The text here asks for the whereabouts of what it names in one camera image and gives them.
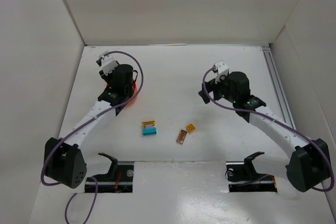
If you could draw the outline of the orange yellow lego brick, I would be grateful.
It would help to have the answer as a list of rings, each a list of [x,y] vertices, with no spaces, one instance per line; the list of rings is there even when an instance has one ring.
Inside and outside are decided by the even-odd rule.
[[[196,127],[193,124],[189,124],[186,129],[189,133],[192,133],[196,130]]]

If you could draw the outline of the brown lego plate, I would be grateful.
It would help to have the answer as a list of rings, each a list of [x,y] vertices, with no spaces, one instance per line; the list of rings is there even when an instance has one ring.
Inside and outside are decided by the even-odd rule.
[[[176,139],[176,142],[179,144],[183,144],[185,141],[185,138],[187,136],[188,132],[185,130],[180,130],[180,133],[178,134],[178,137]]]

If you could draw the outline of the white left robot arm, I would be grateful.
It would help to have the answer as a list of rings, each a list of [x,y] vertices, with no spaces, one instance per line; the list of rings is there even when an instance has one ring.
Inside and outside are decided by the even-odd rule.
[[[92,109],[70,133],[59,139],[52,137],[45,144],[41,177],[55,180],[56,185],[69,188],[80,185],[87,173],[84,148],[105,124],[118,116],[134,95],[133,74],[137,71],[131,65],[116,63],[109,74],[100,73],[107,86]]]

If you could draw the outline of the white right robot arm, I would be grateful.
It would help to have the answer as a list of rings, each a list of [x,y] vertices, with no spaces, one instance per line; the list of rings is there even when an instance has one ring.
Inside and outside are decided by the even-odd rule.
[[[216,77],[206,81],[210,72],[216,73]],[[202,78],[199,95],[206,104],[212,102],[234,111],[273,140],[289,157],[286,175],[296,190],[329,192],[334,188],[335,174],[328,144],[321,138],[307,137],[274,115],[263,100],[251,94],[246,74],[229,70],[218,72],[212,67]]]

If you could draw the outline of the orange round divided container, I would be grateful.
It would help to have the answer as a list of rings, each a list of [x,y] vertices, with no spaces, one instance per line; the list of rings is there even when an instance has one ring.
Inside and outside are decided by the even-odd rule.
[[[106,86],[105,92],[103,99],[114,106],[132,98],[137,92],[137,85],[133,80],[132,85],[126,85],[123,88]]]

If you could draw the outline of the yellow black striped lego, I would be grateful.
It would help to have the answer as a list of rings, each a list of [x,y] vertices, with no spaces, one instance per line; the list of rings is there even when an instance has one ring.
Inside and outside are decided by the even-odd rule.
[[[155,127],[155,120],[148,120],[142,122],[143,127]]]

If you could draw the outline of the long teal lego brick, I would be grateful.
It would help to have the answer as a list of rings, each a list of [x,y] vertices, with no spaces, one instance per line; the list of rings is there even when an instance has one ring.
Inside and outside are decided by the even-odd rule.
[[[142,131],[142,135],[143,136],[150,136],[150,135],[156,135],[157,134],[157,131],[156,131],[156,128],[153,127],[153,128],[144,128],[143,131]]]

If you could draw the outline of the aluminium rail right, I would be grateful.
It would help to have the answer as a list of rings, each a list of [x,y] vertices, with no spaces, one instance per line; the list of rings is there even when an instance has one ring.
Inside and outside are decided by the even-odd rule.
[[[264,54],[264,58],[265,58],[266,65],[267,65],[267,68],[268,68],[268,71],[271,77],[272,85],[275,90],[275,94],[276,94],[276,98],[278,101],[278,105],[280,107],[282,118],[289,126],[296,129],[295,122],[293,120],[290,107],[289,107],[289,104],[288,104],[288,101],[285,95],[285,91],[283,89],[280,76],[278,74],[278,71],[275,65],[275,61],[274,61],[274,58],[271,52],[271,48],[270,46],[263,46],[261,50]]]

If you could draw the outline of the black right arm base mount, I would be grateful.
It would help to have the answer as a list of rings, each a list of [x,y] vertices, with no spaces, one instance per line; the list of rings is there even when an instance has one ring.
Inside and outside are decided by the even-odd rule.
[[[256,172],[253,160],[264,152],[255,152],[243,161],[227,161],[225,177],[230,193],[272,192],[277,193],[275,177]]]

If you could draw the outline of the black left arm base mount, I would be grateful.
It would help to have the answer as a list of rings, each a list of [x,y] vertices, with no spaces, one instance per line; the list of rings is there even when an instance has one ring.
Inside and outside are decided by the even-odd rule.
[[[85,193],[132,193],[134,162],[119,161],[105,153],[88,159]]]

